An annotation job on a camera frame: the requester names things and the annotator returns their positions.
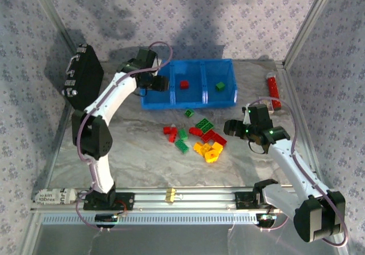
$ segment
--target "black box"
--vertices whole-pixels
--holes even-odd
[[[99,96],[104,71],[94,49],[80,44],[66,69],[62,95],[74,109],[83,111]]]

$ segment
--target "wall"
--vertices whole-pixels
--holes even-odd
[[[175,58],[285,57],[313,0],[52,0],[101,60],[163,40]],[[78,43],[80,37],[73,36]]]
[[[44,183],[70,53],[37,0],[0,2],[0,254],[15,254]]]
[[[296,58],[293,76],[321,170],[347,199],[365,254],[365,0],[330,0]]]

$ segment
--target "green block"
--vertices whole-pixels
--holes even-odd
[[[210,129],[214,128],[214,125],[211,122],[208,122],[207,124],[205,124],[201,130],[203,133],[208,132]]]
[[[186,130],[184,130],[184,129],[179,130],[179,136],[180,136],[181,140],[187,140],[188,139],[188,134],[186,133]]]
[[[199,128],[199,129],[202,129],[202,127],[205,126],[208,123],[209,123],[209,121],[206,118],[204,118],[202,121],[200,121],[199,123],[197,123],[195,125],[195,127]]]
[[[224,87],[225,87],[226,85],[224,85],[224,83],[223,82],[219,82],[218,84],[216,84],[216,90],[217,91],[222,91],[222,90],[224,90]]]
[[[192,117],[192,116],[194,115],[194,113],[195,113],[195,112],[194,112],[193,110],[186,110],[186,111],[185,111],[185,115],[186,115],[187,117],[189,117],[189,118],[190,118],[190,117]]]
[[[178,141],[175,142],[175,146],[177,146],[177,148],[181,150],[182,153],[187,153],[187,151],[189,150],[188,146],[185,145],[184,141],[182,141],[181,139],[178,139]]]

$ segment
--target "blue plastic tray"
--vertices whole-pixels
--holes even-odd
[[[237,101],[237,84],[231,59],[173,60],[159,71],[170,78],[168,91],[148,91],[141,98],[145,110],[169,108],[230,107]],[[180,81],[187,80],[189,88],[180,89]],[[225,88],[216,91],[216,84]]]

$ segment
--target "gray marble floor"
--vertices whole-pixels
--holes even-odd
[[[104,88],[112,78],[117,64],[104,64]],[[189,135],[186,144],[189,152],[183,155],[162,133],[164,126],[176,125],[188,129],[206,117],[223,135],[228,119],[243,119],[241,107],[267,96],[265,76],[276,70],[274,62],[235,61],[234,70],[238,83],[237,105],[226,109],[199,109],[191,118],[184,110],[144,111],[140,98],[131,95],[113,117],[109,129],[113,146],[109,153],[112,176],[118,188],[124,187],[193,187],[193,186],[253,186],[254,183],[274,178],[281,184],[289,181],[267,155],[250,151],[247,142],[237,137],[225,136],[228,143],[219,160],[208,164],[194,150],[199,141]],[[284,94],[278,83],[281,94]],[[274,125],[282,125],[293,136],[294,127],[289,112],[281,110],[271,116]],[[50,188],[85,188],[90,186],[88,167],[76,153],[71,140],[71,123],[66,132],[53,170]]]

